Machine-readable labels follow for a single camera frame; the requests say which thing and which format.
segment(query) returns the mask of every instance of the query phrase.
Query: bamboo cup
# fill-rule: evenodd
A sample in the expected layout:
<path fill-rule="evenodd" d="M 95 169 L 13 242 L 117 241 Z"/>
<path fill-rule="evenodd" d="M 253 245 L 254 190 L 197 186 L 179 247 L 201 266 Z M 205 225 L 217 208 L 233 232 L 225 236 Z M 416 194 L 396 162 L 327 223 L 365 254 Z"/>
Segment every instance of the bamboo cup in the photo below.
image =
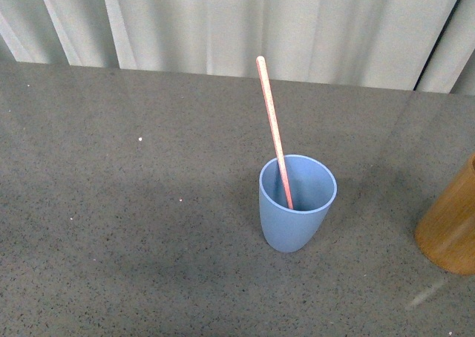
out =
<path fill-rule="evenodd" d="M 415 236 L 435 265 L 475 274 L 475 153 L 421 219 Z"/>

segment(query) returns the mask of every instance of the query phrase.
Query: plastic cup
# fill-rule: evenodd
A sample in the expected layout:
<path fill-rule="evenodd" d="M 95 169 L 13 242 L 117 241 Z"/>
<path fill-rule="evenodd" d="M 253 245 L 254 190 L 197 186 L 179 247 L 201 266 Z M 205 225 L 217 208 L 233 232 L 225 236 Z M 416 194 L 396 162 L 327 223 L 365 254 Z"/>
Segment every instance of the plastic cup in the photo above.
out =
<path fill-rule="evenodd" d="M 261 225 L 269 245 L 290 253 L 310 241 L 336 197 L 336 180 L 322 163 L 303 155 L 286 155 L 294 209 L 287 208 L 277 159 L 259 176 Z"/>

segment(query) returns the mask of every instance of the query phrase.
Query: cup rim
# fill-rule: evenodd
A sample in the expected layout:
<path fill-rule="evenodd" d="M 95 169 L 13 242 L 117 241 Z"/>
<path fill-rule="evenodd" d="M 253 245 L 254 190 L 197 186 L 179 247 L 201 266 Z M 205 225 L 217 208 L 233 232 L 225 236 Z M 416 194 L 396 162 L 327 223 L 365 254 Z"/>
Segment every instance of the cup rim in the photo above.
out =
<path fill-rule="evenodd" d="M 310 213 L 315 213 L 315 212 L 319 212 L 319 211 L 323 211 L 324 209 L 326 209 L 328 206 L 330 206 L 332 204 L 332 202 L 334 201 L 335 197 L 336 197 L 336 192 L 337 192 L 337 185 L 336 185 L 336 180 L 335 180 L 335 177 L 333 176 L 332 172 L 322 163 L 320 163 L 319 161 L 311 158 L 311 157 L 308 157 L 308 156 L 305 156 L 305 155 L 300 155 L 300 154 L 287 154 L 287 155 L 284 155 L 285 157 L 301 157 L 301 158 L 304 158 L 304 159 L 308 159 L 310 161 L 313 161 L 314 163 L 316 163 L 317 165 L 319 165 L 320 167 L 323 168 L 323 170 L 325 170 L 328 175 L 330 176 L 330 178 L 332 179 L 332 182 L 333 182 L 333 194 L 332 194 L 332 197 L 327 201 L 327 203 L 325 203 L 322 207 L 318 207 L 317 209 L 311 209 L 309 211 L 297 211 L 295 209 L 288 209 L 287 207 L 284 207 L 284 206 L 281 206 L 279 205 L 277 202 L 275 202 L 266 192 L 266 190 L 264 190 L 264 187 L 263 187 L 263 184 L 262 184 L 262 176 L 263 176 L 263 173 L 266 171 L 267 167 L 269 165 L 271 165 L 273 162 L 277 161 L 277 157 L 275 157 L 274 159 L 271 159 L 269 162 L 267 162 L 266 165 L 264 165 L 264 167 L 261 169 L 261 174 L 259 175 L 259 187 L 261 188 L 261 191 L 263 193 L 263 195 L 267 198 L 267 200 L 269 200 L 269 202 L 273 205 L 273 206 L 276 206 L 278 207 L 279 209 L 283 209 L 284 211 L 287 211 L 287 212 L 291 212 L 291 213 L 294 213 L 294 214 L 300 214 L 300 215 L 308 215 Z"/>

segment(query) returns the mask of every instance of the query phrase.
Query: table surface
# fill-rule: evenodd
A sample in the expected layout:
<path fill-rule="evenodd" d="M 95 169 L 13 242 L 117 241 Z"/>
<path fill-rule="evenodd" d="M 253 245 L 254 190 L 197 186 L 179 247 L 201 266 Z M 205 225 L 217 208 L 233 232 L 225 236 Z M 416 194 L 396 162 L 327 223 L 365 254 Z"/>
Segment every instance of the table surface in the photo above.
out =
<path fill-rule="evenodd" d="M 338 183 L 292 254 L 259 221 L 258 79 L 1 63 L 0 333 L 474 336 L 475 277 L 413 232 L 475 151 L 475 98 L 272 89 L 284 151 Z"/>

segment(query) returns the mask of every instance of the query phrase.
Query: chopstick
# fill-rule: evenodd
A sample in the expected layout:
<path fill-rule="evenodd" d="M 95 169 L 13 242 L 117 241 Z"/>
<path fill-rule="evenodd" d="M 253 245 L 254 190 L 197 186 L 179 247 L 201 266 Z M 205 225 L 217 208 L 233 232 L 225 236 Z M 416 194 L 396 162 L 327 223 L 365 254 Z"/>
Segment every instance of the chopstick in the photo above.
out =
<path fill-rule="evenodd" d="M 274 140 L 275 154 L 277 155 L 277 162 L 279 165 L 279 170 L 281 171 L 281 178 L 284 185 L 287 205 L 289 206 L 289 209 L 294 209 L 292 204 L 292 195 L 290 194 L 289 177 L 287 176 L 287 169 L 285 166 L 284 151 L 282 150 L 281 135 L 279 134 L 277 117 L 275 115 L 274 100 L 272 99 L 272 92 L 270 89 L 266 60 L 263 56 L 258 56 L 255 61 L 258 66 L 259 77 L 261 78 L 262 92 L 266 101 L 267 115 L 269 116 L 272 139 Z"/>

